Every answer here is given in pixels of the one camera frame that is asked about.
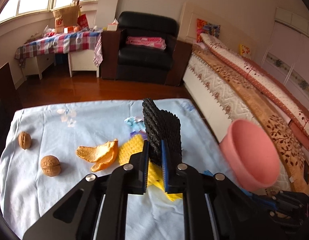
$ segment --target pink towel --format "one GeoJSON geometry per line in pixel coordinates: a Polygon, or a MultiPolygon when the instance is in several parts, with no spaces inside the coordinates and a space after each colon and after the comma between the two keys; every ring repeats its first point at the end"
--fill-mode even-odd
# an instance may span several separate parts
{"type": "Polygon", "coordinates": [[[166,43],[161,37],[132,37],[128,36],[126,44],[165,49],[166,43]]]}

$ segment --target white table leg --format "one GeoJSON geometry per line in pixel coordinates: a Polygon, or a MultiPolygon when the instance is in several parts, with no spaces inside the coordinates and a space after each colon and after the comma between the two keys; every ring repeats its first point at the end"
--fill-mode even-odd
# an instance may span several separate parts
{"type": "Polygon", "coordinates": [[[70,52],[68,53],[68,62],[69,62],[70,77],[72,77],[72,68],[71,68],[71,57],[70,57],[70,52]]]}

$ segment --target pink basin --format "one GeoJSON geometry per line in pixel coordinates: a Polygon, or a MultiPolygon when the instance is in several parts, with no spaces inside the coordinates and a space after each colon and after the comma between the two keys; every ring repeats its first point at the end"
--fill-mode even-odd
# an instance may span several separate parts
{"type": "Polygon", "coordinates": [[[276,182],[280,160],[262,128],[244,119],[235,120],[219,146],[244,189],[254,191],[276,182]]]}

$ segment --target silver bolt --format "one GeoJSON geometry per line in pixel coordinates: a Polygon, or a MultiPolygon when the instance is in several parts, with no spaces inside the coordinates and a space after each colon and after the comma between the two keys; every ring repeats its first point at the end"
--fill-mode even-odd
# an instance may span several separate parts
{"type": "Polygon", "coordinates": [[[94,181],[96,179],[96,175],[94,174],[88,174],[86,176],[86,181],[94,181]]]}
{"type": "Polygon", "coordinates": [[[222,173],[217,173],[215,175],[216,180],[224,180],[225,176],[222,173]]]}
{"type": "Polygon", "coordinates": [[[186,169],[188,168],[188,165],[185,164],[185,163],[179,163],[178,166],[177,166],[177,168],[178,168],[179,170],[181,170],[181,171],[184,171],[184,170],[186,170],[186,169]]]}
{"type": "Polygon", "coordinates": [[[132,165],[131,163],[127,163],[127,164],[125,164],[125,165],[123,166],[123,169],[124,169],[125,171],[130,171],[130,170],[133,169],[133,165],[132,165]]]}

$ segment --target yellow sponge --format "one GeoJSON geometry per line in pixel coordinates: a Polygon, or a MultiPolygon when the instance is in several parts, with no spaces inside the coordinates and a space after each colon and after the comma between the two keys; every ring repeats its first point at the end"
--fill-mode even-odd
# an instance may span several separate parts
{"type": "MultiPolygon", "coordinates": [[[[140,134],[133,136],[129,141],[124,143],[119,148],[118,160],[120,165],[124,165],[129,162],[130,156],[142,152],[143,149],[143,138],[140,134]]],[[[164,192],[163,178],[162,178],[162,168],[151,163],[149,161],[148,167],[148,186],[155,185],[164,192]]],[[[167,198],[171,201],[175,201],[178,198],[182,198],[182,194],[167,194],[167,198]]]]}

